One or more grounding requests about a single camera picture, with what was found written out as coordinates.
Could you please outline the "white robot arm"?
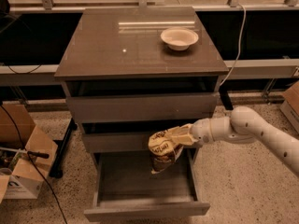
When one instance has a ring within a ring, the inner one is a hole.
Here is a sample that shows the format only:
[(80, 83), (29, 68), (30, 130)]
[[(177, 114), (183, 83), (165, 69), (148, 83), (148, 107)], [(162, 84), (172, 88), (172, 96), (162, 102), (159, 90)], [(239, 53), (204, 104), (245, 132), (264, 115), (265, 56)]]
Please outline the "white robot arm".
[(245, 106), (236, 107), (228, 117), (199, 119), (194, 124), (168, 130), (166, 140), (171, 145), (183, 146), (212, 144), (216, 141), (247, 144), (257, 140), (299, 176), (299, 140), (274, 127)]

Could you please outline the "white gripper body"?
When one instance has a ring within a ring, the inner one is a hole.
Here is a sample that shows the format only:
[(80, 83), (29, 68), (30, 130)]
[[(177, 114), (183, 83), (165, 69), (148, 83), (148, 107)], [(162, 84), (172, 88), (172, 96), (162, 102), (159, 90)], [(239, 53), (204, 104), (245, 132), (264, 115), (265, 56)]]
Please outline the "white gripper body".
[(196, 140), (196, 144), (202, 146), (214, 142), (210, 119), (199, 119), (191, 127), (192, 136)]

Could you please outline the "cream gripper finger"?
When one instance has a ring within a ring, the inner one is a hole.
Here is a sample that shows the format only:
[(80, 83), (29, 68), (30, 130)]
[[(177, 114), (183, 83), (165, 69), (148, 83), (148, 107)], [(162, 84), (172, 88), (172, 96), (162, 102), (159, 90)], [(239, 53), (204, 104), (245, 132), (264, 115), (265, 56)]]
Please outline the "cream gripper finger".
[(174, 128), (168, 129), (165, 133), (167, 135), (189, 135), (191, 133), (191, 127), (192, 125), (190, 123), (182, 125), (182, 126), (176, 126)]
[(190, 134), (172, 135), (171, 141), (175, 146), (191, 146), (192, 144), (197, 142), (197, 140)]

